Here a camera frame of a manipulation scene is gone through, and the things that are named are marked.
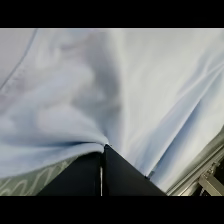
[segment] patterned fabric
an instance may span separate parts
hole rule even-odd
[[[0,196],[34,196],[76,158],[25,175],[0,180]]]

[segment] cloth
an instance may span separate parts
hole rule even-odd
[[[169,188],[224,123],[223,32],[0,30],[0,177],[111,144]]]

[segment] white fabric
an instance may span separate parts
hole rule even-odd
[[[0,73],[0,177],[102,152],[109,143],[144,175],[163,157],[153,181],[166,190],[224,124],[223,34],[32,30],[12,74]],[[13,50],[0,54],[10,60]],[[189,124],[195,108],[200,116]],[[185,139],[186,124],[188,144],[169,147]]]

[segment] fabric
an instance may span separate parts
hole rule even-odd
[[[7,32],[1,66],[23,50],[0,73],[0,177],[111,144],[167,189],[224,123],[223,29]]]

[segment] light blue fabric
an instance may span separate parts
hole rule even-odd
[[[152,179],[167,190],[224,123],[223,29],[1,32],[23,47],[0,73],[0,177],[109,143],[144,175],[158,165]],[[15,42],[4,40],[0,69]],[[173,149],[198,107],[188,144]]]

